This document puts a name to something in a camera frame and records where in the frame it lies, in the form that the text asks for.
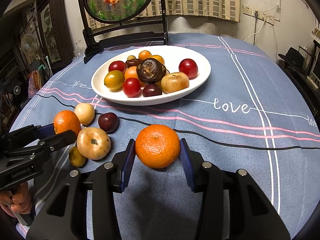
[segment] mandarin orange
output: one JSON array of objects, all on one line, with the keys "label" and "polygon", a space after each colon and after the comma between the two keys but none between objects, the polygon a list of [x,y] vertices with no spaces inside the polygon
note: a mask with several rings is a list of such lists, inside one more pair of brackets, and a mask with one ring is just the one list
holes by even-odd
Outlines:
[{"label": "mandarin orange", "polygon": [[173,163],[180,153],[177,133],[162,124],[153,124],[140,131],[135,151],[146,166],[160,169]]},{"label": "mandarin orange", "polygon": [[158,60],[162,65],[164,65],[164,59],[160,55],[152,55],[151,58],[155,58]]},{"label": "mandarin orange", "polygon": [[78,136],[81,130],[81,124],[77,115],[70,110],[63,110],[57,113],[53,119],[53,127],[56,134],[72,130]]},{"label": "mandarin orange", "polygon": [[139,53],[138,58],[141,59],[141,60],[144,60],[144,59],[146,59],[146,58],[150,58],[151,55],[152,55],[152,54],[150,53],[150,51],[148,51],[148,50],[143,50],[143,51],[141,51],[141,52]]},{"label": "mandarin orange", "polygon": [[[136,66],[129,67],[125,71],[124,79],[127,80],[128,78],[136,78],[140,81],[140,79],[138,78],[138,75],[137,75],[137,67]],[[141,87],[145,87],[147,84],[140,81],[140,85],[141,85]]]}]

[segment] black line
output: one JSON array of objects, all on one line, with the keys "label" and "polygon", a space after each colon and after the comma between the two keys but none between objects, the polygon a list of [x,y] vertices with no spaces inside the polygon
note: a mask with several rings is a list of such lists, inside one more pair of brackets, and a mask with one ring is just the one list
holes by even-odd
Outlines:
[{"label": "black line", "polygon": [[[49,96],[49,97],[44,97],[44,96],[41,96],[41,95],[38,95],[42,98],[50,98],[50,97],[53,97],[55,98],[60,104],[64,105],[64,106],[67,106],[67,107],[72,107],[72,108],[75,108],[74,106],[71,106],[71,105],[66,105],[64,103],[62,103],[59,99],[57,99],[55,96]],[[131,119],[131,118],[126,118],[126,117],[121,117],[121,116],[118,116],[119,119],[122,119],[122,120],[126,120],[126,121],[130,121],[130,122],[137,122],[137,123],[140,123],[140,124],[143,124],[143,125],[146,125],[146,126],[149,126],[151,125],[151,123],[146,123],[146,122],[142,122],[142,121],[139,121],[139,120],[136,120],[136,119]],[[302,147],[302,146],[289,146],[289,147],[282,147],[282,148],[266,148],[266,147],[256,147],[256,146],[250,146],[250,145],[241,145],[241,144],[231,144],[231,143],[224,143],[224,142],[218,142],[218,141],[215,141],[215,140],[212,140],[200,133],[197,133],[197,132],[193,132],[193,131],[186,131],[186,130],[177,130],[177,129],[173,129],[175,132],[177,133],[182,133],[182,134],[194,134],[194,135],[197,135],[197,136],[200,136],[212,143],[215,143],[215,144],[219,144],[219,145],[223,145],[223,146],[227,146],[227,147],[235,147],[235,148],[246,148],[246,149],[253,149],[253,150],[260,150],[260,151],[286,151],[286,150],[292,150],[292,149],[303,149],[303,150],[320,150],[320,147]]]},{"label": "black line", "polygon": [[66,105],[66,104],[64,104],[64,103],[62,103],[59,99],[57,99],[55,96],[48,96],[48,97],[44,97],[44,96],[41,96],[41,95],[39,95],[39,94],[36,94],[37,96],[40,96],[40,97],[42,97],[42,98],[55,98],[60,104],[62,104],[62,105],[64,105],[64,106],[66,106],[66,107],[72,107],[72,108],[76,108],[75,106],[71,106],[71,105]]}]

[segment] blue tablecloth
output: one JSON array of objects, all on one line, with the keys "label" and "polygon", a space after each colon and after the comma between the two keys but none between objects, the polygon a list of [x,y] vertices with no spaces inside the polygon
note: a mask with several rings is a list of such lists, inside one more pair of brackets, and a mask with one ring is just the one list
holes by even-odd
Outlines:
[{"label": "blue tablecloth", "polygon": [[[92,90],[91,77],[105,61],[133,47],[105,50],[86,65],[79,58],[55,74],[23,109],[12,129],[52,123],[57,112],[73,110],[80,102],[92,103],[97,113],[114,112],[130,119],[120,120],[119,129],[111,135],[114,149],[108,157],[89,161],[81,172],[94,170],[125,150],[129,138],[135,139],[145,127],[137,121],[192,131],[195,134],[178,135],[220,169],[246,169],[294,237],[320,198],[319,150],[259,148],[320,147],[319,130],[302,96],[282,70],[251,44],[199,33],[172,34],[170,39],[170,45],[195,50],[211,63],[207,82],[188,96],[150,107],[108,102]],[[98,126],[97,119],[98,115],[91,126]],[[70,147],[52,154],[44,174],[34,179],[37,213],[73,169],[68,160]],[[165,171],[156,171],[136,158],[129,186],[123,194],[114,195],[122,239],[194,238],[202,194],[192,193],[187,186],[180,160]],[[87,221],[92,238],[90,205]]]}]

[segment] black hat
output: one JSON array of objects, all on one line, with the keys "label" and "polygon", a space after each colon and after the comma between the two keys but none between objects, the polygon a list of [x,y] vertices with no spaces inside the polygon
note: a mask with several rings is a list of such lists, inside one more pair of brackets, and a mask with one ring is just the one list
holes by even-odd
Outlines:
[{"label": "black hat", "polygon": [[290,48],[288,52],[283,54],[278,54],[289,66],[298,68],[300,71],[303,70],[304,57],[294,48]]}]

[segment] green plant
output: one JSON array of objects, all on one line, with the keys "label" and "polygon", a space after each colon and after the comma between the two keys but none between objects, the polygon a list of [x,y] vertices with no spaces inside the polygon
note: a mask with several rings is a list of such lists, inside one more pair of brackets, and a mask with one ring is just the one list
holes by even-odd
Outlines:
[{"label": "green plant", "polygon": [[125,9],[125,16],[129,17],[130,15],[132,15],[135,12],[135,10],[133,9],[133,6],[132,6],[132,3],[135,0],[126,0],[126,1],[127,1],[127,4],[123,4],[122,7]]},{"label": "green plant", "polygon": [[113,19],[114,21],[117,21],[117,20],[121,20],[121,19],[122,19],[122,16],[121,16],[121,15],[117,16],[117,15],[111,14],[111,17],[112,17],[112,19]]},{"label": "green plant", "polygon": [[106,20],[106,14],[102,11],[98,11],[98,17],[101,19],[101,20]]},{"label": "green plant", "polygon": [[97,9],[96,9],[96,3],[94,0],[90,1],[90,11],[92,12],[93,15],[97,15]]},{"label": "green plant", "polygon": [[137,4],[137,9],[136,10],[139,10],[142,5],[144,5],[145,1],[144,0],[137,0],[136,1],[136,4]]}]

